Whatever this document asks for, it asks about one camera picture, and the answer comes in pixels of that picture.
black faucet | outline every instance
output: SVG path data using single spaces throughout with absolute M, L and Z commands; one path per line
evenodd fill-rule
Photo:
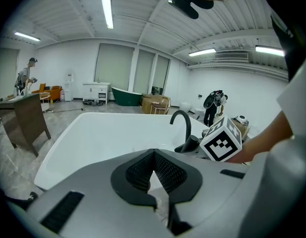
M 182 115 L 184 117 L 184 120 L 186 121 L 186 139 L 185 139 L 185 142 L 187 142 L 189 136 L 191 135 L 190 118 L 189 118 L 189 116 L 187 115 L 186 112 L 184 112 L 182 110 L 178 110 L 173 114 L 170 124 L 174 124 L 174 120 L 175 120 L 176 116 L 178 116 L 178 115 Z

human arm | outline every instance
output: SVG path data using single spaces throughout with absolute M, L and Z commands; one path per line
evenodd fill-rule
M 28 78 L 27 76 L 24 75 L 22 82 L 26 82 L 26 80 L 28 80 L 28 83 L 32 83 L 33 82 L 30 78 Z
M 252 161 L 258 153 L 268 152 L 278 142 L 293 135 L 291 127 L 283 112 L 280 112 L 274 121 L 258 136 L 242 145 L 242 150 L 227 162 L 243 163 Z
M 223 108 L 224 108 L 224 106 L 221 105 L 221 112 L 220 112 L 219 116 L 222 116 L 222 114 L 223 114 Z

gray tile floor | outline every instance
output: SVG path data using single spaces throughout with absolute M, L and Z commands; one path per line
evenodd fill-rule
M 85 108 L 86 110 L 64 112 L 80 108 Z M 36 173 L 53 143 L 80 114 L 84 112 L 143 113 L 140 107 L 122 107 L 115 102 L 109 102 L 107 105 L 100 107 L 85 106 L 82 101 L 57 102 L 52 104 L 50 109 L 55 113 L 44 113 L 44 117 L 52 139 L 48 140 L 45 133 L 42 133 L 36 139 L 34 146 L 39 153 L 37 158 L 26 149 L 20 147 L 14 149 L 5 134 L 4 127 L 0 126 L 0 187 L 7 196 L 27 199 L 31 191 L 36 192 L 38 195 L 43 193 L 34 185 Z M 176 110 L 178 109 L 171 108 L 169 115 L 172 115 Z

orange armchair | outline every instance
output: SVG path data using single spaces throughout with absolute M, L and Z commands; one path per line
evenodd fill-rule
M 47 99 L 49 101 L 60 99 L 60 91 L 62 90 L 60 86 L 53 86 L 51 90 L 44 90 L 45 87 L 46 84 L 40 84 L 39 90 L 32 91 L 32 93 L 50 93 L 50 97 Z

fiducial marker cube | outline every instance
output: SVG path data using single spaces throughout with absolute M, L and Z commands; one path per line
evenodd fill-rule
M 241 132 L 223 117 L 210 127 L 200 147 L 211 160 L 224 162 L 242 150 Z

